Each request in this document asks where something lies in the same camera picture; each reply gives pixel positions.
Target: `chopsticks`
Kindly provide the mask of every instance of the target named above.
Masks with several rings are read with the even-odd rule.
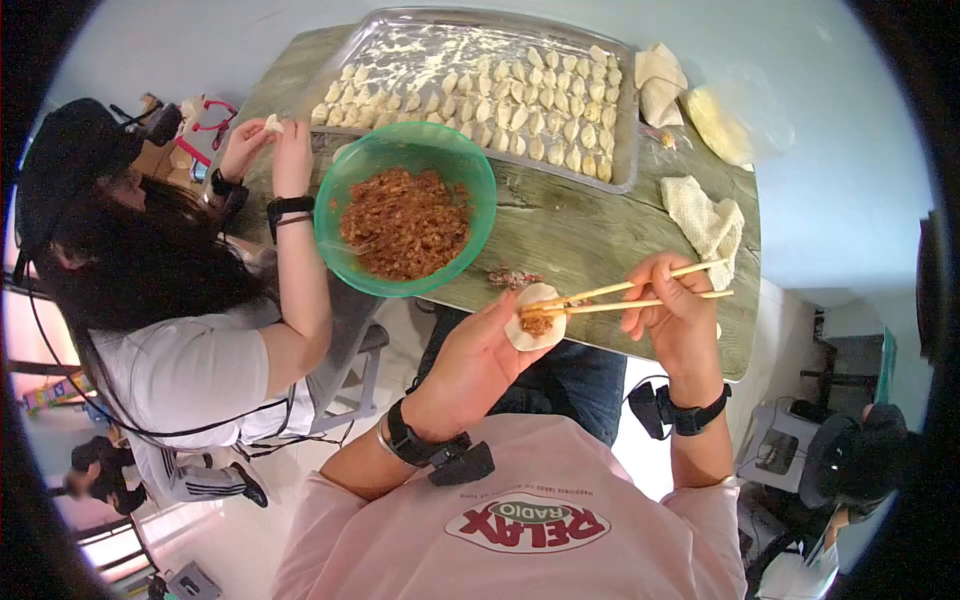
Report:
[[[695,271],[703,271],[705,269],[709,269],[710,267],[716,267],[726,262],[726,258],[721,258],[720,260],[711,260],[709,262],[701,262],[695,265],[690,265],[689,267],[675,269],[674,271],[670,272],[670,276],[680,277],[688,273],[694,273]],[[622,310],[624,308],[642,308],[644,306],[657,306],[659,304],[663,304],[663,302],[660,300],[636,300],[633,302],[616,302],[613,304],[596,304],[593,306],[566,306],[571,302],[593,298],[594,296],[602,296],[604,294],[612,294],[613,292],[628,290],[636,286],[637,284],[633,283],[632,281],[623,281],[621,283],[615,283],[613,285],[597,288],[595,290],[574,294],[573,296],[561,296],[552,300],[533,302],[520,307],[520,317],[555,317],[562,314],[570,315],[576,313],[600,312],[605,310]],[[731,290],[698,294],[698,296],[701,298],[723,298],[725,296],[732,295],[733,291]]]

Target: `pink t-shirt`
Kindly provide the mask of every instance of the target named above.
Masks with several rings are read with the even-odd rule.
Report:
[[[419,471],[367,502],[313,472],[274,598],[743,598],[732,477],[661,503],[553,415],[469,431],[496,470],[438,488]]]

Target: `metal tray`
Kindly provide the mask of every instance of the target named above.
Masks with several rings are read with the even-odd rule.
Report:
[[[574,55],[588,58],[591,45],[597,45],[616,56],[617,66],[623,73],[620,97],[616,103],[617,119],[613,126],[610,183],[574,173],[564,166],[554,166],[545,160],[500,153],[490,148],[483,149],[483,152],[490,158],[576,180],[614,194],[623,194],[633,189],[636,183],[639,106],[634,88],[634,52],[622,42],[563,23],[511,12],[473,9],[412,7],[371,12],[314,76],[300,101],[298,115],[308,116],[324,100],[330,84],[339,80],[344,66],[352,62],[374,67],[368,79],[372,92],[376,91],[373,88],[385,86],[397,91],[405,102],[404,87],[412,85],[420,90],[426,103],[430,92],[434,90],[443,98],[440,85],[449,70],[456,70],[462,75],[465,70],[472,70],[471,65],[482,55],[491,56],[491,72],[501,59],[520,60],[529,69],[526,60],[529,46],[536,47],[541,56],[554,50],[561,57]],[[562,65],[558,67],[558,73],[562,69]],[[495,99],[492,96],[490,99],[496,106]],[[586,122],[580,117],[581,128]],[[314,126],[312,131],[357,135],[368,132],[329,126]],[[520,131],[528,131],[527,126]],[[541,135],[545,138],[547,149],[551,141],[563,137],[562,132],[551,134],[547,129]],[[529,147],[529,133],[524,138]]]

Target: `dish towel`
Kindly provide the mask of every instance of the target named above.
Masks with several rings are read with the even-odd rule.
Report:
[[[682,125],[684,118],[677,96],[686,89],[680,62],[666,46],[657,42],[634,57],[634,85],[640,90],[640,109],[650,127]]]
[[[665,177],[660,180],[663,205],[680,226],[686,239],[704,262],[726,258],[727,264],[710,267],[707,275],[716,291],[727,289],[733,280],[733,260],[743,235],[743,213],[729,198],[715,204],[692,177]]]

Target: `table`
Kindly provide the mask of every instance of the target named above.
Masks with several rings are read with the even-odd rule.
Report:
[[[251,90],[237,115],[238,122],[273,112],[280,117],[306,117],[292,115],[301,94],[354,27],[339,25],[294,37]],[[657,139],[642,135],[636,186],[622,196],[492,159],[497,214],[487,245],[463,273],[422,296],[475,311],[496,297],[498,292],[488,281],[488,271],[500,264],[543,274],[561,294],[572,294],[622,280],[651,252],[670,250],[697,259],[693,247],[667,215],[659,186],[660,178],[692,175],[713,200],[735,200],[746,220],[736,256],[736,278],[731,285],[736,295],[717,302],[717,319],[723,327],[720,367],[728,380],[741,379],[754,345],[760,285],[756,177],[720,160],[692,127],[669,130],[678,138],[680,150],[665,149]],[[311,194],[316,194],[334,151],[354,139],[338,133],[314,134],[317,159]],[[236,237],[267,248],[273,246],[264,218],[266,203],[272,199],[272,159],[273,153],[268,150],[253,164],[245,180],[251,197],[228,229]],[[219,156],[212,167],[217,164]],[[600,312],[578,316],[567,326],[566,337],[656,360],[649,339],[635,343],[620,332],[619,315]]]

